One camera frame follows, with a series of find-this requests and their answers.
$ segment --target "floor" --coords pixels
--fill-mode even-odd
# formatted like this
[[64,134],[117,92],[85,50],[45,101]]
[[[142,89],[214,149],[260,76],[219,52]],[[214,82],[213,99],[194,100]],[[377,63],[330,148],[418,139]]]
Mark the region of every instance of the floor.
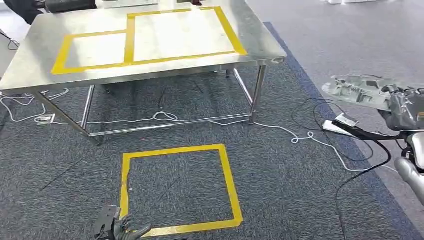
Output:
[[[344,74],[381,75],[414,87],[422,84],[420,79],[424,76],[424,69],[420,60],[424,57],[424,48],[421,46],[424,40],[424,32],[421,31],[424,24],[424,2],[420,0],[346,5],[329,5],[318,0],[284,0],[278,3],[248,0],[248,3],[264,22],[272,23],[318,90],[329,81],[330,76]],[[6,15],[0,14],[0,18],[10,19],[10,13]],[[7,29],[12,26],[5,23],[10,22],[0,21],[0,28],[11,36],[15,34],[13,38],[20,40],[20,34],[25,34],[13,33],[12,30],[9,33]],[[360,120],[363,128],[389,132],[374,110],[349,104],[341,106]],[[362,143],[357,144],[364,155],[369,154]],[[397,150],[395,145],[387,146]],[[371,164],[385,159],[383,152],[377,148],[374,150],[375,157],[370,160]],[[376,174],[416,230],[424,236],[424,208],[409,188],[399,176],[390,171],[377,170]],[[304,239],[301,238],[302,235],[296,236],[292,238]]]

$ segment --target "gray carpet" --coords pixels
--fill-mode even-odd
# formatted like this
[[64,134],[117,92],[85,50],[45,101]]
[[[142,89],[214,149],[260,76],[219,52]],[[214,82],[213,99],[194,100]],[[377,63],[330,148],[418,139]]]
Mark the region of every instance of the gray carpet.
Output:
[[[250,87],[256,72],[240,69]],[[112,95],[98,87],[89,120],[150,118],[160,107],[184,120],[246,112],[235,79],[224,76],[205,73],[119,84]],[[80,119],[87,91],[71,89],[55,102]],[[309,96],[286,64],[270,68],[263,93],[258,122],[305,137],[290,115],[297,111],[302,124],[314,126],[313,103],[297,108]],[[38,104],[11,105],[18,119],[41,111]],[[93,239],[91,226],[102,206],[119,205],[123,153],[219,143],[226,146],[244,222],[236,228],[151,239],[343,239],[334,196],[354,174],[342,169],[330,148],[311,140],[292,144],[292,136],[279,129],[203,123],[107,136],[96,147],[67,126],[13,123],[3,108],[0,116],[0,239]],[[128,124],[91,125],[90,130],[120,127]],[[232,217],[213,151],[134,159],[129,184],[129,212],[137,225],[165,227]],[[347,185],[339,199],[348,239],[400,238],[361,178]]]

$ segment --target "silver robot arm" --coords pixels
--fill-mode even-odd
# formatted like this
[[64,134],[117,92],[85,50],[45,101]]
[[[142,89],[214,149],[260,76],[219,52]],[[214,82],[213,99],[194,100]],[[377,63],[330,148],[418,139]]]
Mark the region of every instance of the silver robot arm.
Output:
[[411,153],[396,159],[394,166],[424,206],[424,132],[409,135],[406,143]]

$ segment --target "gray plastic part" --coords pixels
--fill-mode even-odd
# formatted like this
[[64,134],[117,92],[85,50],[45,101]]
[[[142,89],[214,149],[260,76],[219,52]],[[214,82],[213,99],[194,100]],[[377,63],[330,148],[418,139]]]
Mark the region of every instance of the gray plastic part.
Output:
[[394,161],[399,175],[402,179],[409,184],[418,200],[424,206],[424,176],[421,175],[414,164],[408,159],[401,157]]
[[390,112],[391,95],[382,92],[382,88],[394,85],[394,80],[369,75],[337,75],[331,78],[333,82],[322,86],[326,94],[344,102]]

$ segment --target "yellow tape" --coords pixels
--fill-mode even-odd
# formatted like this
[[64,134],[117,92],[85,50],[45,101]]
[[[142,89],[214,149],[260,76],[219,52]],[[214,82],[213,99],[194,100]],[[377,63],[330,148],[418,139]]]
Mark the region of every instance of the yellow tape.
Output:
[[230,22],[228,21],[227,17],[225,16],[223,9],[220,6],[216,6],[213,9],[215,9],[215,13],[218,16],[218,19],[221,22],[221,25],[224,28],[224,31],[225,31],[229,41],[231,42],[234,50],[240,55],[247,55],[248,52],[243,48],[242,43],[240,42],[239,38],[237,37],[236,33],[234,32],[233,28],[231,27]]
[[[225,16],[223,10],[220,6],[208,6],[208,7],[200,7],[198,8],[202,11],[206,10],[214,10],[216,16],[218,17],[229,41],[231,42],[234,51],[223,51],[223,52],[215,52],[210,54],[199,54],[199,55],[190,55],[190,56],[176,56],[176,57],[167,57],[167,58],[159,58],[159,59],[151,59],[151,60],[142,60],[142,61],[134,61],[134,49],[135,49],[135,35],[136,35],[136,17],[137,16],[146,16],[146,15],[157,15],[157,14],[167,14],[167,13],[184,13],[190,12],[192,8],[186,9],[174,9],[174,10],[165,10],[165,11],[149,11],[149,12],[137,12],[137,13],[129,13],[127,14],[127,22],[125,30],[117,30],[117,31],[105,31],[105,32],[92,32],[92,33],[81,33],[81,34],[70,34],[65,35],[62,47],[59,50],[59,53],[56,58],[56,62],[51,70],[51,73],[54,75],[58,74],[71,74],[71,73],[81,73],[86,70],[94,70],[94,69],[109,69],[109,68],[121,68],[135,65],[143,65],[143,64],[155,64],[155,63],[163,63],[168,61],[176,61],[183,59],[196,59],[196,58],[204,58],[210,56],[217,55],[225,55],[225,54],[235,54],[246,55],[247,51],[243,48],[242,43],[237,38],[236,33],[234,32],[231,24],[228,22],[227,17]],[[94,65],[94,66],[80,66],[80,67],[65,67],[65,63],[69,54],[69,50],[71,47],[72,39],[74,38],[83,38],[83,37],[93,37],[93,36],[102,36],[102,35],[111,35],[111,34],[122,34],[126,33],[125,38],[125,53],[124,53],[124,61],[121,63],[111,63],[111,64],[103,64],[103,65]]]
[[236,186],[234,184],[233,175],[231,173],[230,162],[228,160],[227,151],[223,144],[203,145],[179,147],[163,150],[143,151],[125,153],[122,158],[122,183],[121,183],[121,198],[120,198],[120,217],[123,218],[129,213],[129,195],[128,195],[128,173],[130,172],[130,161],[134,158],[152,157],[168,154],[180,154],[188,152],[212,151],[218,150],[221,159],[222,170],[225,177],[225,184],[228,191],[229,201],[234,219],[224,221],[204,222],[190,225],[180,225],[171,227],[154,228],[150,230],[145,237],[164,236],[171,234],[185,234],[199,231],[208,231],[216,229],[234,228],[240,226],[243,221],[242,211],[240,208],[239,198],[237,196]]
[[124,63],[134,62],[134,41],[136,39],[136,18],[128,16],[126,20],[126,39],[125,39],[125,55]]

